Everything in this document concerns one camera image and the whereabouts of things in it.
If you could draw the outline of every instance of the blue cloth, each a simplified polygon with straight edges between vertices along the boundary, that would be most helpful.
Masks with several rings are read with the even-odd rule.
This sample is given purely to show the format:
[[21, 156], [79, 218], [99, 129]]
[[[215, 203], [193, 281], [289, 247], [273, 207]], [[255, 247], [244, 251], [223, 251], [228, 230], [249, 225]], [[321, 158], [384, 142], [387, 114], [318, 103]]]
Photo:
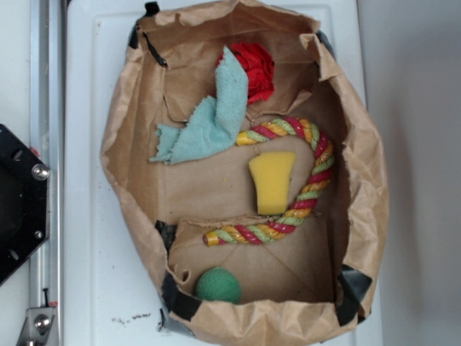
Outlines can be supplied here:
[[215, 75], [216, 99], [204, 98], [185, 128], [158, 125], [158, 152], [149, 161], [178, 164], [200, 160], [224, 151], [236, 142], [246, 114], [248, 77], [226, 47]]

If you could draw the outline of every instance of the tennis ball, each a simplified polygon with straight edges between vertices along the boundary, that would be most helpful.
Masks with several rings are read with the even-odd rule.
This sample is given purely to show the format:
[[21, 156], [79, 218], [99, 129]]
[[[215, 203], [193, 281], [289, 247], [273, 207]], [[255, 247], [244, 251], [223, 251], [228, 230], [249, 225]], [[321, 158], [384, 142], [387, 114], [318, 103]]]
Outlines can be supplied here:
[[200, 277], [196, 294], [204, 301], [228, 301], [237, 304], [242, 296], [242, 290], [237, 278], [231, 272], [215, 267]]

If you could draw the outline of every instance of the metal bracket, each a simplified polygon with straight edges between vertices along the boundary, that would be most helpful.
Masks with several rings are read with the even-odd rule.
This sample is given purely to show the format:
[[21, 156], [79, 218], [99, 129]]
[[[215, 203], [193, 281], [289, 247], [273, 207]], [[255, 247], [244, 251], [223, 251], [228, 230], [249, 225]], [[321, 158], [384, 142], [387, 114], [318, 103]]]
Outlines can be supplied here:
[[50, 170], [0, 124], [0, 285], [48, 237]]
[[53, 323], [55, 309], [55, 307], [28, 309], [16, 346], [59, 345], [58, 326]]

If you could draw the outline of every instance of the rope toy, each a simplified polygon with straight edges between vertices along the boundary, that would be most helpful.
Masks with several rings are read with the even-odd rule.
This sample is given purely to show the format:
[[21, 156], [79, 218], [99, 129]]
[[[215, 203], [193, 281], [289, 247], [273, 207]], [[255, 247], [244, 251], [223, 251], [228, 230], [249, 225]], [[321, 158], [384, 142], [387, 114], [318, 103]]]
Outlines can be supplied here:
[[315, 165], [308, 183], [296, 197], [296, 201], [275, 222], [258, 225], [226, 225], [210, 231], [203, 236], [203, 241], [209, 247], [227, 243], [239, 244], [270, 244], [274, 240], [292, 233], [296, 226], [303, 223], [312, 209], [317, 205], [317, 199], [330, 183], [334, 163], [333, 144], [328, 136], [319, 131], [315, 124], [304, 118], [284, 117], [271, 122], [254, 126], [248, 131], [238, 134], [237, 146], [263, 143], [282, 136], [297, 136], [305, 139], [314, 151]]

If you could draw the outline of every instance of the bolt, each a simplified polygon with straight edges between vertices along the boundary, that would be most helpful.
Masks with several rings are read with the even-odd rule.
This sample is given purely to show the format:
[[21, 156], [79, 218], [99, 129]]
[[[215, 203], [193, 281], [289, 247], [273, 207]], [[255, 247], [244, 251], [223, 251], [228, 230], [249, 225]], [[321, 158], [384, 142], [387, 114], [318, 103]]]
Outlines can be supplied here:
[[36, 180], [46, 180], [50, 176], [50, 170], [44, 164], [36, 164], [32, 168], [32, 175]]
[[51, 326], [51, 320], [46, 315], [38, 315], [34, 321], [35, 328], [40, 333], [40, 335], [45, 335]]

